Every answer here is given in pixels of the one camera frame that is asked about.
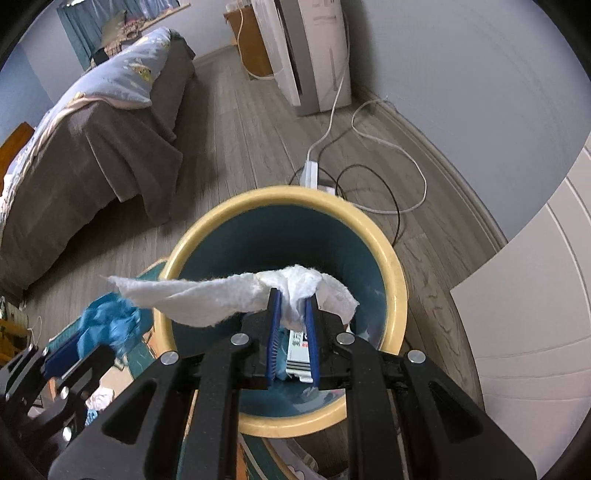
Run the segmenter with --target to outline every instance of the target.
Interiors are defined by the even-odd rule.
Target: electric cord
[[[408,341],[408,338],[407,338],[406,335],[404,336],[404,341],[407,343],[409,349],[411,349],[411,350],[414,350],[415,349],[413,347],[412,343]]]
[[[345,25],[345,37],[347,39],[347,58],[346,58],[345,63],[343,65],[343,71],[340,76],[339,89],[336,91],[335,101],[333,102],[333,107],[332,107],[332,110],[330,111],[329,127],[326,130],[326,132],[324,133],[324,135],[322,135],[322,137],[320,137],[318,140],[316,140],[314,143],[312,143],[312,145],[310,145],[310,148],[308,149],[308,153],[306,154],[306,161],[310,161],[310,156],[312,154],[312,150],[314,150],[318,145],[320,145],[326,139],[326,137],[329,136],[330,131],[332,130],[332,122],[333,122],[333,118],[335,117],[336,104],[339,101],[340,91],[343,89],[343,82],[345,81],[345,77],[347,76],[347,65],[349,65],[349,58],[351,55],[351,47],[350,47],[350,39],[349,39],[349,22],[347,21],[347,17],[345,16],[345,13],[343,13],[343,23]]]
[[[252,73],[250,70],[248,70],[246,68],[246,65],[244,65],[244,59],[242,58],[242,49],[240,48],[240,34],[242,33],[242,26],[244,25],[244,14],[242,13],[242,8],[238,8],[238,10],[240,10],[240,28],[238,29],[238,35],[236,36],[236,46],[238,47],[238,54],[240,55],[240,61],[242,62],[242,66],[244,67],[244,69],[248,72],[248,74],[256,79],[259,80],[274,80],[275,79],[275,73],[271,74],[271,75],[267,75],[265,77],[259,77],[258,75],[255,75],[254,73]]]
[[[364,138],[367,138],[369,140],[373,140],[373,141],[379,143],[380,145],[384,145],[386,147],[393,148],[394,150],[400,152],[402,155],[407,157],[411,162],[413,162],[414,166],[417,168],[418,172],[421,174],[421,177],[423,178],[423,183],[424,183],[423,197],[421,198],[421,200],[418,203],[416,203],[415,205],[413,205],[410,208],[407,208],[404,210],[398,210],[398,206],[397,206],[396,211],[376,210],[373,208],[366,207],[364,205],[358,205],[356,203],[354,203],[353,205],[355,205],[359,210],[363,210],[364,212],[369,212],[369,213],[375,213],[377,215],[400,215],[401,213],[410,213],[413,210],[416,210],[425,202],[425,199],[427,198],[427,179],[425,178],[425,174],[421,170],[421,167],[418,166],[418,163],[416,162],[416,160],[414,158],[412,158],[412,156],[410,156],[410,154],[405,149],[403,149],[402,147],[399,147],[398,145],[390,143],[387,140],[384,140],[382,138],[378,138],[373,135],[369,135],[364,132],[360,132],[359,130],[357,130],[357,127],[355,127],[355,116],[361,111],[361,109],[363,107],[365,107],[366,105],[369,105],[371,103],[386,103],[386,102],[388,102],[388,97],[386,97],[385,99],[368,100],[367,102],[362,103],[359,106],[359,108],[353,113],[353,116],[351,117],[351,128],[353,130],[355,130],[355,133],[357,133],[358,135],[360,135]]]
[[[288,185],[292,185],[293,181],[296,179],[298,173],[301,173],[301,171],[304,170],[304,167],[300,167],[298,168],[294,174],[291,176],[290,181],[288,183]],[[335,191],[338,194],[338,191],[340,190],[340,197],[344,198],[346,200],[346,196],[345,196],[345,191],[343,190],[343,188],[337,184],[337,181],[335,180],[335,178],[328,173],[325,169],[323,169],[320,165],[318,165],[318,170],[320,170],[321,172],[325,173],[335,184]]]
[[[392,200],[394,201],[394,206],[396,207],[396,215],[397,215],[397,222],[396,222],[396,233],[394,233],[394,240],[392,241],[392,246],[396,245],[396,242],[398,241],[398,235],[400,234],[400,209],[398,208],[398,202],[396,201],[396,197],[394,196],[394,192],[392,191],[392,189],[390,188],[390,186],[388,185],[388,182],[386,182],[382,176],[376,172],[374,169],[368,167],[367,165],[363,165],[362,163],[353,163],[352,165],[349,165],[348,167],[344,168],[339,175],[336,177],[336,187],[335,187],[335,191],[338,191],[339,189],[341,190],[341,192],[343,191],[343,189],[341,188],[340,184],[339,184],[339,180],[341,179],[341,177],[348,172],[349,170],[353,169],[353,168],[364,168],[365,170],[369,170],[371,173],[373,173],[377,178],[379,178],[379,180],[384,184],[384,186],[388,189],[388,193],[390,194],[390,196],[392,197]]]
[[[37,337],[37,341],[35,341],[35,332],[33,331],[33,329],[37,326],[38,323],[40,323],[41,326],[39,328],[39,336]],[[33,327],[27,328],[27,330],[31,332],[31,345],[37,346],[39,344],[39,340],[41,340],[41,332],[43,331],[43,319],[41,318],[41,315],[37,316],[37,321],[35,322],[35,325],[33,325]]]
[[[351,48],[350,48],[350,36],[349,36],[349,24],[347,22],[347,18],[346,18],[345,15],[343,15],[343,22],[345,24],[345,34],[346,34],[346,39],[347,39],[347,59],[346,59],[346,63],[345,63],[345,67],[346,67],[346,65],[349,64],[349,57],[350,57]],[[326,132],[324,133],[324,135],[322,135],[322,137],[320,137],[316,142],[314,142],[310,146],[310,148],[308,149],[308,152],[306,154],[306,161],[310,161],[310,156],[311,156],[311,153],[314,150],[314,148],[316,148],[319,144],[321,144],[329,136],[330,131],[332,130],[333,118],[335,116],[336,104],[337,104],[337,102],[339,100],[339,96],[340,96],[340,93],[341,93],[341,90],[342,90],[342,87],[343,87],[343,82],[345,80],[345,76],[346,76],[346,68],[343,68],[343,72],[342,72],[341,79],[340,79],[340,84],[339,84],[339,89],[337,90],[337,93],[336,93],[336,96],[335,96],[335,101],[333,102],[332,110],[330,111],[330,121],[329,121],[328,129],[326,130]],[[421,200],[418,203],[416,203],[412,207],[407,208],[407,209],[404,209],[404,210],[400,210],[398,208],[398,204],[396,203],[396,201],[395,201],[396,210],[378,210],[378,209],[366,207],[365,205],[359,205],[359,204],[354,203],[354,202],[351,202],[351,203],[353,203],[353,205],[355,205],[358,209],[360,209],[360,210],[362,210],[364,212],[374,213],[376,215],[397,215],[397,216],[400,216],[400,214],[402,214],[402,213],[409,213],[409,212],[412,212],[412,211],[416,210],[417,208],[419,208],[425,202],[425,199],[427,198],[427,179],[425,178],[425,175],[424,175],[423,171],[421,170],[421,167],[419,167],[419,165],[415,161],[415,159],[405,149],[403,149],[399,145],[395,145],[395,144],[393,144],[391,142],[388,142],[387,140],[384,140],[383,138],[378,138],[378,137],[375,137],[373,135],[369,135],[367,133],[364,133],[364,132],[358,130],[357,127],[355,126],[355,117],[357,116],[357,114],[364,107],[366,107],[367,105],[370,105],[372,103],[387,103],[387,102],[388,102],[388,97],[386,97],[385,99],[368,100],[367,102],[362,103],[358,107],[358,109],[356,111],[354,111],[353,115],[351,116],[351,128],[360,137],[364,137],[364,138],[367,138],[369,140],[373,140],[373,141],[379,143],[380,145],[384,145],[386,147],[392,148],[392,149],[398,151],[399,153],[401,153],[402,155],[404,155],[411,162],[413,162],[413,164],[417,168],[419,174],[421,175],[421,178],[423,179],[423,184],[424,184],[423,196],[422,196]],[[387,186],[388,190],[390,191],[390,194],[392,195],[392,198],[394,198],[394,195],[393,195],[391,189],[389,188],[389,186],[386,184],[385,180],[382,177],[380,177],[373,170],[371,170],[371,172],[373,172],[383,182],[383,184]],[[396,235],[396,237],[398,236],[399,229],[400,229],[400,220],[398,221],[398,228],[397,228],[397,235]]]

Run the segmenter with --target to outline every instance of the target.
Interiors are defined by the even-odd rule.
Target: gray bedspread
[[[171,142],[193,52],[171,42],[152,106],[94,102],[63,120],[23,178],[0,244],[0,294],[21,299],[70,238],[109,202],[140,194],[155,225],[166,222],[183,160]]]

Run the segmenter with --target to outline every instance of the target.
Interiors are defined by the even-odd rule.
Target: wooden floor
[[[382,175],[401,208],[417,202],[422,179],[403,156],[360,138],[350,127],[356,105],[335,114],[331,134],[320,152],[320,166],[336,176],[352,163]],[[431,162],[426,149],[393,123],[371,112],[356,126],[403,146],[427,177],[426,202],[402,217],[395,250],[409,292],[407,344],[424,350],[477,403],[482,395],[466,335],[450,289],[495,253],[460,194]],[[176,146],[184,154],[172,220],[150,225],[141,198],[112,203],[68,244],[51,270],[27,292],[30,321],[44,320],[41,344],[72,322],[99,295],[109,291],[103,276],[135,276],[168,255],[187,228],[220,202],[247,190],[285,184],[304,164],[308,146],[325,132],[329,114],[296,118],[275,82],[249,81],[235,50],[225,50],[197,65],[177,121]],[[343,177],[351,199],[392,209],[384,186],[371,173],[355,170]],[[374,216],[392,240],[395,217]],[[346,425],[301,439],[324,473],[343,467]]]

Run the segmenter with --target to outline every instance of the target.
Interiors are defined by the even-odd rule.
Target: white tissue paper
[[[92,410],[102,411],[107,408],[115,399],[115,390],[106,387],[99,387],[86,399],[86,407]]]
[[[237,312],[267,308],[269,293],[283,294],[281,324],[296,332],[304,330],[304,300],[316,293],[321,310],[337,314],[347,325],[359,302],[336,278],[300,265],[283,270],[243,273],[206,281],[109,277],[121,295],[139,308],[156,308],[175,322],[207,327]]]

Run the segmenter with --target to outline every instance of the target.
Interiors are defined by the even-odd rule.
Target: yellow trash can rim
[[[305,187],[266,187],[237,195],[202,216],[179,240],[160,274],[160,280],[178,278],[199,243],[221,224],[241,213],[271,205],[299,205],[326,213],[351,228],[373,255],[384,281],[386,319],[379,349],[398,353],[407,319],[407,289],[402,267],[384,233],[363,212],[349,202]],[[172,323],[154,309],[155,353],[176,350]],[[240,414],[241,433],[266,438],[288,438],[318,432],[347,417],[345,397],[312,413],[270,418]]]

